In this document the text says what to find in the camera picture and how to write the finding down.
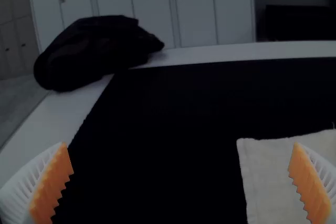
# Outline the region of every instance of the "black jacket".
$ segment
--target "black jacket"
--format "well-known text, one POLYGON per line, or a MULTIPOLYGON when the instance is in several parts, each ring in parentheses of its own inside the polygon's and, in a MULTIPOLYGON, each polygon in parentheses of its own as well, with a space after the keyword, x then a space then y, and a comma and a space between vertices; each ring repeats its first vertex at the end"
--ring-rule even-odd
POLYGON ((79 19, 66 28, 38 57, 36 81, 45 89, 71 91, 105 74, 147 62, 162 43, 125 16, 79 19))

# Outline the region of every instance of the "black fabric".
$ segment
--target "black fabric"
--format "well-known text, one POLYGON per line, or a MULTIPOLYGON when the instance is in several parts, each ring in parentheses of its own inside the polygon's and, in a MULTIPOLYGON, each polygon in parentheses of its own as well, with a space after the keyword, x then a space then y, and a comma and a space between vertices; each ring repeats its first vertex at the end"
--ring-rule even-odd
POLYGON ((269 40, 336 40, 336 12, 330 7, 267 5, 265 13, 269 40))
POLYGON ((54 223, 246 223, 236 140, 331 129, 335 58, 114 76, 69 146, 54 223))
POLYGON ((38 57, 36 81, 45 89, 71 91, 105 74, 144 64, 164 47, 125 16, 82 18, 67 27, 38 57))

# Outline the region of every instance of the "gray floor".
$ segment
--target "gray floor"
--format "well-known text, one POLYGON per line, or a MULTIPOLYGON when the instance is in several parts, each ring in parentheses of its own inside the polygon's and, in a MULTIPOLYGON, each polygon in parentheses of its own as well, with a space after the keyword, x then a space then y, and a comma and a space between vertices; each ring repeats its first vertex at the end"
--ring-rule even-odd
POLYGON ((0 149, 47 94, 33 75, 0 81, 0 149))

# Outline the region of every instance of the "white fabric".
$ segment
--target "white fabric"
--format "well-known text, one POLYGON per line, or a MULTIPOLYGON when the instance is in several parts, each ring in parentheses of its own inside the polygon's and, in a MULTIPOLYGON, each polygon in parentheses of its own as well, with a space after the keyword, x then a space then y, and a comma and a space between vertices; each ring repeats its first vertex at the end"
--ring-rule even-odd
POLYGON ((336 130, 278 140, 237 141, 249 224, 310 223, 297 188, 288 177, 294 142, 304 144, 336 165, 336 130))

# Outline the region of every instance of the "black mat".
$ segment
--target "black mat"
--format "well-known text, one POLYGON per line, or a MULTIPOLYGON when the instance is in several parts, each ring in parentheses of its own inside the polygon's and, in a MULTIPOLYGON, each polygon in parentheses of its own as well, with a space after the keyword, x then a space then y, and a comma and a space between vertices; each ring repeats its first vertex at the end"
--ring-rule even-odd
POLYGON ((69 146, 54 223, 245 223, 236 140, 331 129, 336 59, 115 75, 69 146))

